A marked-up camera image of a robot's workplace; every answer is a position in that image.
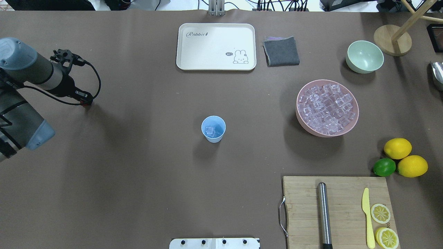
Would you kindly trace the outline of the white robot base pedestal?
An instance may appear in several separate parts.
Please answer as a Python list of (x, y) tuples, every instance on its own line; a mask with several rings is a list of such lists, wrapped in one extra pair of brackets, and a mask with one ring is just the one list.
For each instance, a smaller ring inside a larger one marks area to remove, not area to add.
[(259, 238), (176, 238), (170, 249), (260, 249)]

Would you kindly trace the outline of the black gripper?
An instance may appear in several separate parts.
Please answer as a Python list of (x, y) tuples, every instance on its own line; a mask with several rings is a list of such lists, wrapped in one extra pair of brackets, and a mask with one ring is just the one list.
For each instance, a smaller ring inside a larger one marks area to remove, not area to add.
[(57, 87), (52, 89), (52, 94), (57, 97), (68, 96), (74, 98), (80, 102), (80, 105), (85, 103), (92, 105), (94, 99), (91, 93), (77, 89), (73, 78), (69, 75), (62, 76), (62, 80)]

